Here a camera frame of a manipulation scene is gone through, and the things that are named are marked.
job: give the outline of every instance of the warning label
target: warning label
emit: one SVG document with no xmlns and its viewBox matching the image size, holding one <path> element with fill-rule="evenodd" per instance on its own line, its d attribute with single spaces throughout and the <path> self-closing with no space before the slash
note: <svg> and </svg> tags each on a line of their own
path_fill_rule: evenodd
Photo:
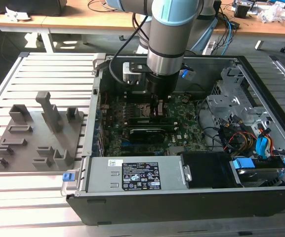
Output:
<svg viewBox="0 0 285 237">
<path fill-rule="evenodd" d="M 122 163 L 122 189 L 125 191 L 161 189 L 158 163 Z"/>
</svg>

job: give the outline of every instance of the wooden desk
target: wooden desk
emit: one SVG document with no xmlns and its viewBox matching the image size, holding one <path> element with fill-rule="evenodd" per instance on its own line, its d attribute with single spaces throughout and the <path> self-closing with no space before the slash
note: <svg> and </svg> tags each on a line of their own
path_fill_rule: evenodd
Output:
<svg viewBox="0 0 285 237">
<path fill-rule="evenodd" d="M 60 34 L 103 34 L 103 35 L 130 35 L 133 32 L 131 13 L 124 12 L 95 12 L 87 7 L 89 0 L 68 0 L 64 13 L 60 17 L 32 16 L 31 21 L 11 22 L 4 15 L 0 15 L 0 29 L 6 32 L 38 32 L 41 33 L 47 52 L 54 52 L 51 33 Z M 233 12 L 225 8 L 232 0 L 223 0 L 223 12 L 230 20 L 240 23 L 236 38 L 245 39 L 258 37 L 265 41 L 285 41 L 285 22 L 262 23 L 257 16 L 246 19 L 234 18 Z M 100 3 L 91 7 L 104 10 Z M 223 34 L 223 24 L 218 24 L 214 35 Z"/>
<path fill-rule="evenodd" d="M 256 15 L 247 15 L 246 19 L 235 18 L 234 12 L 230 11 L 230 6 L 225 4 L 229 4 L 233 2 L 232 0 L 223 0 L 222 1 L 222 10 L 223 13 L 227 15 L 230 21 L 235 21 L 240 24 L 236 35 L 247 35 L 247 36 L 254 36 L 254 37 L 285 37 L 285 21 L 282 23 L 280 22 L 269 22 L 269 23 L 262 23 L 258 20 Z M 224 25 L 218 24 L 214 30 L 214 33 L 223 34 L 225 32 Z"/>
<path fill-rule="evenodd" d="M 42 27 L 92 30 L 124 30 L 132 32 L 131 13 L 95 12 L 88 9 L 89 0 L 68 0 L 61 17 L 47 16 Z M 93 9 L 104 10 L 99 2 Z"/>
<path fill-rule="evenodd" d="M 256 15 L 247 15 L 246 19 L 235 18 L 234 12 L 230 11 L 231 7 L 227 4 L 232 3 L 232 0 L 222 0 L 223 13 L 227 15 L 230 21 L 235 21 L 240 24 L 236 32 L 235 38 L 254 38 L 258 37 L 255 49 L 259 50 L 264 41 L 285 41 L 285 21 L 262 23 Z M 225 32 L 223 24 L 218 24 L 214 30 L 215 35 L 220 35 Z"/>
</svg>

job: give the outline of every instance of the wire bundle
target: wire bundle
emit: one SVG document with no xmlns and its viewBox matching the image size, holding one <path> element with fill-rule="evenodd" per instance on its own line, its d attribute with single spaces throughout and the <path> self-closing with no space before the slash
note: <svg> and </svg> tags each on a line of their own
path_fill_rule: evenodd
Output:
<svg viewBox="0 0 285 237">
<path fill-rule="evenodd" d="M 221 54 L 221 55 L 224 55 L 224 53 L 227 51 L 229 45 L 233 41 L 236 30 L 231 26 L 229 18 L 227 17 L 227 15 L 225 15 L 223 13 L 221 7 L 220 7 L 220 10 L 221 10 L 221 12 L 219 12 L 219 14 L 221 16 L 217 16 L 217 18 L 224 23 L 226 30 L 225 30 L 225 33 L 222 35 L 222 37 L 219 39 L 219 41 L 216 43 L 216 47 L 212 50 L 211 53 L 215 52 L 215 54 L 217 54 L 219 48 L 225 47 L 222 54 Z"/>
<path fill-rule="evenodd" d="M 233 136 L 229 139 L 228 144 L 230 144 L 233 141 L 233 139 L 238 135 L 244 139 L 244 142 L 239 147 L 239 149 L 237 149 L 237 150 L 235 150 L 235 152 L 231 153 L 232 157 L 238 156 L 242 152 L 249 150 L 253 146 L 253 139 L 256 140 L 255 135 L 253 135 L 252 133 L 240 131 L 240 132 L 236 132 L 235 134 L 233 134 Z"/>
<path fill-rule="evenodd" d="M 262 128 L 259 129 L 259 132 L 262 133 L 264 130 Z M 270 137 L 269 134 L 264 135 L 264 137 L 268 140 L 268 144 L 270 146 L 270 154 L 273 156 L 273 149 L 274 149 L 274 142 L 273 139 Z"/>
<path fill-rule="evenodd" d="M 91 5 L 93 5 L 94 3 L 100 3 L 100 5 L 104 8 L 104 10 L 98 10 L 98 9 L 92 8 Z M 87 4 L 87 7 L 88 7 L 88 9 L 95 11 L 95 12 L 121 12 L 118 9 L 114 9 L 114 8 L 109 7 L 104 0 L 91 0 Z"/>
</svg>

